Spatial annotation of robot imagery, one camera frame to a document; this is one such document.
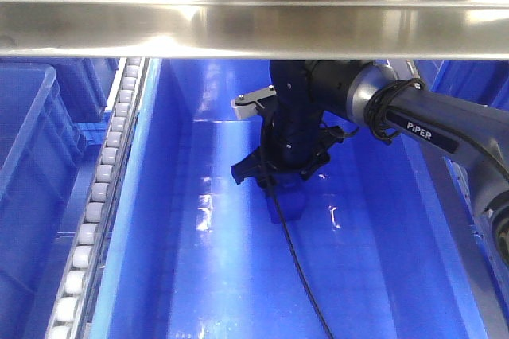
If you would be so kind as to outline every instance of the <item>blue object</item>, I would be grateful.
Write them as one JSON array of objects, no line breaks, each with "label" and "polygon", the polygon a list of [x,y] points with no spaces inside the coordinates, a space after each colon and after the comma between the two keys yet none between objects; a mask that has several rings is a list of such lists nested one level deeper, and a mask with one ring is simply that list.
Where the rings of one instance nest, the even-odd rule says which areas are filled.
[{"label": "blue object", "polygon": [[106,129],[110,121],[111,112],[104,112],[103,118],[97,123],[77,123],[81,133],[87,139],[87,144],[90,146],[103,144]]},{"label": "blue object", "polygon": [[[278,204],[285,221],[294,221],[302,217],[302,213],[307,205],[305,185],[298,174],[278,174],[274,176],[277,184],[274,186],[274,192],[278,198]],[[270,221],[273,224],[280,224],[276,204],[270,195],[268,189],[265,189],[265,198],[267,209],[269,209]]]},{"label": "blue object", "polygon": [[[233,120],[229,101],[267,85],[268,62],[150,75],[90,338],[324,337],[264,192],[230,176],[260,120]],[[334,334],[486,338],[418,144],[361,131],[330,153],[288,225]]]},{"label": "blue object", "polygon": [[55,70],[0,64],[0,337],[22,335],[86,141]]},{"label": "blue object", "polygon": [[49,64],[56,70],[60,96],[74,122],[99,122],[118,68],[117,59],[9,57],[0,62]]}]

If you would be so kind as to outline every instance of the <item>stainless steel shelf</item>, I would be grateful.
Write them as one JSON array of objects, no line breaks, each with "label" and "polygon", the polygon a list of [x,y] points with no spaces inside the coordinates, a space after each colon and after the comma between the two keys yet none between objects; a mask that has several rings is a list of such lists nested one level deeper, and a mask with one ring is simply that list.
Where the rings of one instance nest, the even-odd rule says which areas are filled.
[{"label": "stainless steel shelf", "polygon": [[0,54],[509,58],[509,0],[0,0]]}]

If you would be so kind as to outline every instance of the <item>robotic arm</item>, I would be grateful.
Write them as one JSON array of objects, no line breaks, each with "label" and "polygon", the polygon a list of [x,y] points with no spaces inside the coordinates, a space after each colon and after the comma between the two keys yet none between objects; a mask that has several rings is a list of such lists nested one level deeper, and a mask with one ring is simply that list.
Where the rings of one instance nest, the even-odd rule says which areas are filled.
[{"label": "robotic arm", "polygon": [[255,177],[265,188],[264,174],[274,183],[288,173],[307,180],[328,163],[328,149],[352,134],[321,127],[324,111],[385,143],[403,133],[467,170],[473,211],[486,213],[509,265],[509,112],[426,91],[373,61],[273,60],[270,77],[268,88],[232,101],[241,119],[263,117],[262,150],[231,167],[237,184]]}]

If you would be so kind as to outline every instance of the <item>blue plastic bin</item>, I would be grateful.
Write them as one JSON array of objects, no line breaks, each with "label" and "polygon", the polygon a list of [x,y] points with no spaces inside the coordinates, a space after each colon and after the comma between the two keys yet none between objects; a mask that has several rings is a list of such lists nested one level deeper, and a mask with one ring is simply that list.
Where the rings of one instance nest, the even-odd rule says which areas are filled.
[{"label": "blue plastic bin", "polygon": [[446,61],[436,91],[509,110],[508,61]]},{"label": "blue plastic bin", "polygon": [[0,62],[49,64],[56,70],[60,96],[74,122],[99,122],[118,68],[118,59],[9,57]]},{"label": "blue plastic bin", "polygon": [[108,122],[110,121],[111,113],[104,112],[103,118],[98,123],[77,123],[76,125],[81,130],[83,136],[87,139],[87,144],[89,146],[103,144],[104,135],[106,134],[106,129],[108,126]]},{"label": "blue plastic bin", "polygon": [[[263,192],[230,175],[260,120],[236,121],[229,100],[266,86],[268,62],[155,66],[90,338],[325,337]],[[418,144],[364,130],[331,156],[289,229],[335,336],[486,338]]]},{"label": "blue plastic bin", "polygon": [[0,64],[0,337],[23,334],[86,140],[54,68]]}]

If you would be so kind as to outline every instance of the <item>black cable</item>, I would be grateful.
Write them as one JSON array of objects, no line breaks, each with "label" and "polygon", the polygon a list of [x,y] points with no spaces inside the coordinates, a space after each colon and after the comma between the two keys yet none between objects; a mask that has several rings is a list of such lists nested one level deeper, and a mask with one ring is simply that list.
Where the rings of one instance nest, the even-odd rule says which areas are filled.
[{"label": "black cable", "polygon": [[360,127],[356,127],[352,132],[343,132],[343,134],[337,134],[333,130],[331,130],[331,127],[329,127],[323,119],[320,121],[320,123],[323,124],[325,131],[332,137],[336,138],[336,140],[345,140],[346,138],[352,138],[357,134],[357,132],[360,131]]},{"label": "black cable", "polygon": [[378,90],[367,102],[367,106],[364,112],[364,120],[369,126],[371,134],[386,144],[390,144],[390,141],[399,135],[398,131],[394,131],[388,134],[386,130],[390,127],[385,122],[385,116],[387,108],[394,98],[403,90],[408,87],[414,87],[420,90],[426,89],[426,84],[419,78],[412,78],[410,80],[396,80],[388,86]]},{"label": "black cable", "polygon": [[318,319],[320,320],[320,324],[321,324],[322,328],[324,329],[324,332],[327,335],[327,338],[334,339],[334,336],[332,335],[332,331],[328,327],[328,324],[325,321],[325,317],[321,313],[320,307],[318,306],[317,300],[315,299],[313,292],[311,291],[311,288],[309,287],[308,280],[305,277],[304,271],[302,270],[301,263],[299,261],[299,258],[297,257],[297,253],[295,252],[295,247],[293,246],[292,237],[290,236],[288,227],[286,226],[285,216],[282,212],[281,205],[279,205],[279,201],[278,201],[278,198],[276,197],[276,193],[274,191],[272,181],[270,180],[269,174],[267,172],[266,161],[265,161],[265,146],[266,146],[266,125],[264,124],[262,127],[262,136],[260,138],[260,159],[262,162],[262,164],[261,164],[262,174],[266,181],[266,188],[270,194],[270,197],[274,201],[276,210],[278,211],[279,220],[281,220],[283,232],[285,233],[286,244],[288,245],[289,252],[292,255],[293,265],[295,265],[295,268],[297,269],[297,273],[299,275],[299,279],[301,280],[302,286],[304,287],[305,293],[306,293],[309,301],[311,302],[311,305],[313,306],[315,314],[317,315]]}]

